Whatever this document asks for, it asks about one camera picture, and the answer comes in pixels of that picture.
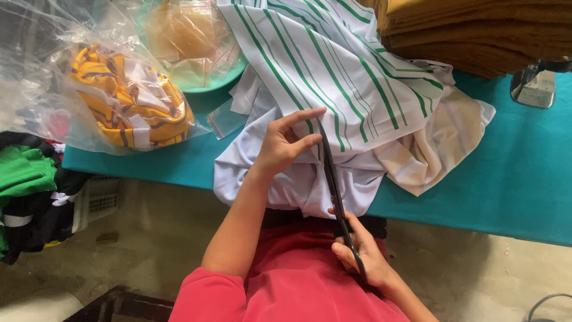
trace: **hand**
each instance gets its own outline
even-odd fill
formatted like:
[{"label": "hand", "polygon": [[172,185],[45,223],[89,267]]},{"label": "hand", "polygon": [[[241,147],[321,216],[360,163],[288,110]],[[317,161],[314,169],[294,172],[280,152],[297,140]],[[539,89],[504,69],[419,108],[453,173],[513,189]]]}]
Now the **hand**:
[{"label": "hand", "polygon": [[[328,212],[334,214],[332,208],[328,209]],[[362,258],[363,265],[366,267],[367,282],[375,287],[384,287],[389,284],[398,275],[383,258],[374,237],[354,214],[346,211],[345,217],[354,231],[350,233],[350,236],[357,253]],[[357,273],[359,271],[355,257],[349,247],[345,245],[343,237],[336,238],[336,242],[332,244],[332,251],[348,272]]]},{"label": "hand", "polygon": [[292,127],[304,120],[324,115],[326,108],[297,111],[270,122],[260,152],[251,167],[268,181],[284,171],[302,152],[321,142],[321,134],[310,134],[299,139]]}]

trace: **black cable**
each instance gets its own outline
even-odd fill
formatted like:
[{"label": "black cable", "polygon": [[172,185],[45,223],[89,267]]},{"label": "black cable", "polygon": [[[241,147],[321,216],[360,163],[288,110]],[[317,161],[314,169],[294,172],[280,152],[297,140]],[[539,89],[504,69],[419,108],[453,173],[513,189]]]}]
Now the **black cable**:
[{"label": "black cable", "polygon": [[[549,300],[549,299],[551,299],[551,298],[553,298],[553,297],[557,297],[557,296],[566,296],[566,297],[569,297],[569,298],[572,299],[572,295],[570,295],[570,294],[565,294],[565,293],[556,293],[556,294],[548,295],[548,296],[544,297],[543,299],[541,299],[540,301],[538,301],[538,303],[534,304],[533,308],[530,309],[529,318],[528,318],[528,320],[526,320],[526,322],[533,322],[533,314],[534,314],[534,311],[536,311],[536,309],[537,309],[542,303],[546,302],[547,300]],[[552,321],[552,320],[546,320],[546,319],[534,320],[534,321],[539,321],[539,322],[540,322],[540,321],[554,322],[554,321]]]}]

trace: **white plastic basket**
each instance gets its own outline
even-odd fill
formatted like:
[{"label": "white plastic basket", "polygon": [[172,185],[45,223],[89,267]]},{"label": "white plastic basket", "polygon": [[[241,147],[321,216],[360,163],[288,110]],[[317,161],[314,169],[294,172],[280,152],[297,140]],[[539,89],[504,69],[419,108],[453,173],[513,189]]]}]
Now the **white plastic basket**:
[{"label": "white plastic basket", "polygon": [[85,229],[90,221],[119,210],[120,181],[117,176],[94,175],[76,198],[72,233]]}]

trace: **green striped fabric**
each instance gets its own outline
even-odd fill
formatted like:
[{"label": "green striped fabric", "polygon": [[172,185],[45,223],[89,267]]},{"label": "green striped fabric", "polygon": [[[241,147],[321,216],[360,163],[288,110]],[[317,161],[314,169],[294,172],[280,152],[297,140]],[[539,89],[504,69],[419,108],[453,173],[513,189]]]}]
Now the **green striped fabric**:
[{"label": "green striped fabric", "polygon": [[[327,107],[334,155],[425,126],[443,93],[431,70],[387,52],[374,11],[355,0],[218,0],[248,62],[283,115]],[[296,128],[314,133],[315,120]]]}]

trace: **stack of brown fabric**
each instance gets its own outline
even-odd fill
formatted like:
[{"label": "stack of brown fabric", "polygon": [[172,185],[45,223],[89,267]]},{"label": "stack of brown fabric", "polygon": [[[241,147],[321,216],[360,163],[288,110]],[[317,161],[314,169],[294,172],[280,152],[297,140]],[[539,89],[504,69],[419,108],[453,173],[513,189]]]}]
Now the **stack of brown fabric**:
[{"label": "stack of brown fabric", "polygon": [[362,0],[383,45],[493,78],[572,56],[572,0]]}]

